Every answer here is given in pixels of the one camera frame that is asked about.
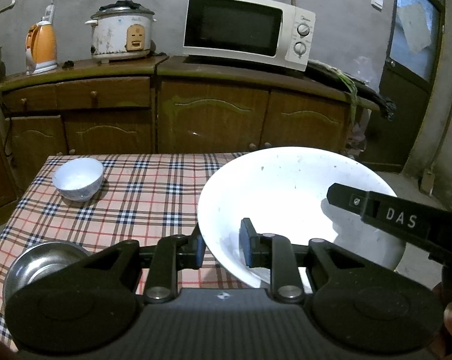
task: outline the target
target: microwave dial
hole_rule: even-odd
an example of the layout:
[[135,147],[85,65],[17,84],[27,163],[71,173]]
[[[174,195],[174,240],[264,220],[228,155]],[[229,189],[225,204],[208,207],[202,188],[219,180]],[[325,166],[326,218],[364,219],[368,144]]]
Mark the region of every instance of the microwave dial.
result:
[[299,26],[297,26],[297,33],[301,36],[308,36],[311,32],[311,29],[306,23],[301,23]]
[[306,45],[302,42],[296,42],[293,46],[293,50],[296,54],[301,56],[306,52]]

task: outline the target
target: microwave window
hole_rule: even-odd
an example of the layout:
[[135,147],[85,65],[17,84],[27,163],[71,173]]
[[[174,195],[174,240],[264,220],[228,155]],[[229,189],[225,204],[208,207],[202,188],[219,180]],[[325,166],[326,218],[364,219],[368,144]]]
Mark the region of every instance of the microwave window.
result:
[[272,16],[220,7],[205,7],[203,15],[201,40],[257,47],[271,43],[275,23]]
[[189,0],[184,45],[274,56],[283,12],[233,0]]

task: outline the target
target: kettle base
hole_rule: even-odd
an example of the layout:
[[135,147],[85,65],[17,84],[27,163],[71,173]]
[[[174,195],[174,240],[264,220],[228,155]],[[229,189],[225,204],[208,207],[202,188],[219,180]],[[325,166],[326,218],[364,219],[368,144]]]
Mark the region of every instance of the kettle base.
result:
[[39,64],[36,64],[36,68],[33,71],[29,71],[28,67],[27,67],[26,75],[30,76],[32,74],[43,73],[45,71],[52,71],[53,69],[56,69],[57,67],[58,67],[58,65],[56,64],[56,61],[41,62]]

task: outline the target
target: paper on door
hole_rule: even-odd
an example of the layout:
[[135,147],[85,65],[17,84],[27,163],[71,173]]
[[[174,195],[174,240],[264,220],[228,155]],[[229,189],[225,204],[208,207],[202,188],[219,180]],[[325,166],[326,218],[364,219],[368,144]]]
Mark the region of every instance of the paper on door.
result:
[[431,44],[431,32],[427,27],[426,12],[421,4],[398,7],[397,14],[403,25],[406,42],[413,54]]

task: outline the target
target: rice cooker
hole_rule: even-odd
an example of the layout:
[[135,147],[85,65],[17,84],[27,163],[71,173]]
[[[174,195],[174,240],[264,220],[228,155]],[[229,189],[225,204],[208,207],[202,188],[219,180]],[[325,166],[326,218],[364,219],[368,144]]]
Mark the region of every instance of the rice cooker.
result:
[[91,25],[91,57],[107,63],[114,59],[141,58],[151,47],[155,13],[131,0],[100,7],[85,24]]

